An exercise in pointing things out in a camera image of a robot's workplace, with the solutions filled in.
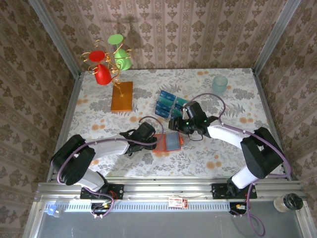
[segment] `green mug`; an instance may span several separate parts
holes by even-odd
[[[112,35],[108,39],[108,43],[111,44],[111,45],[117,45],[117,48],[120,47],[120,45],[122,44],[122,41],[123,41],[123,36],[120,35],[120,34]],[[126,58],[126,57],[130,57],[130,56],[122,48],[118,49],[117,52],[114,54],[114,59],[115,59],[116,66],[120,70],[127,70],[132,65],[131,59],[130,58]]]

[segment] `patterned wallpaper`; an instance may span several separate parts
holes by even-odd
[[[260,79],[317,224],[317,1],[301,1]]]
[[[43,2],[86,70],[80,55],[117,33],[135,50],[133,68],[252,67],[286,0]]]
[[[0,237],[22,237],[73,87],[26,0],[0,1]]]

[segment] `frosted glass cup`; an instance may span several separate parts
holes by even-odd
[[[227,89],[228,79],[225,76],[216,76],[213,79],[212,89],[215,93],[223,93]]]

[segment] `floral tablecloth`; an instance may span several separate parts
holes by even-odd
[[[160,69],[128,70],[121,73],[121,81],[133,81],[132,112],[111,113],[112,85],[100,86],[94,75],[85,73],[82,89],[70,127],[69,137],[80,134],[84,138],[99,139],[138,127],[138,120],[153,115],[160,90],[190,100],[194,96],[212,92],[216,75],[226,76],[227,90],[222,94],[227,110],[223,121],[246,130],[260,126],[268,128],[258,89],[249,68],[241,69]],[[218,116],[222,108],[216,98],[198,98],[207,116]],[[157,133],[160,126],[147,119]],[[168,123],[163,122],[168,132]],[[128,155],[113,155],[94,160],[90,168],[104,176],[231,176],[245,166],[240,149],[226,142],[204,138],[194,142],[183,136],[184,145],[178,152],[153,153],[149,150]],[[275,173],[282,173],[281,166]]]

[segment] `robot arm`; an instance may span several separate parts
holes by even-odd
[[[91,191],[98,191],[101,188],[106,190],[108,182],[98,172],[90,170],[90,163],[98,158],[109,155],[123,155],[141,151],[142,149],[153,150],[156,145],[139,145],[134,142],[122,141],[117,139],[129,139],[144,143],[153,143],[157,138],[153,137],[155,129],[147,122],[142,123],[138,129],[122,132],[114,137],[113,141],[93,143],[83,147],[78,154],[67,163],[62,170],[61,178],[66,185],[79,184],[82,187],[87,187]],[[51,158],[51,164],[57,171],[60,170],[66,159],[80,146],[83,146],[90,141],[86,141],[80,135],[72,136]]]
[[[184,134],[192,134],[196,131],[208,138],[223,140],[243,151],[246,166],[227,181],[227,193],[233,196],[254,181],[264,179],[283,162],[279,155],[256,138],[224,127],[217,117],[207,117],[196,101],[184,105],[183,115],[183,118],[170,120],[168,128]],[[261,127],[255,130],[254,134],[280,150],[266,128]]]

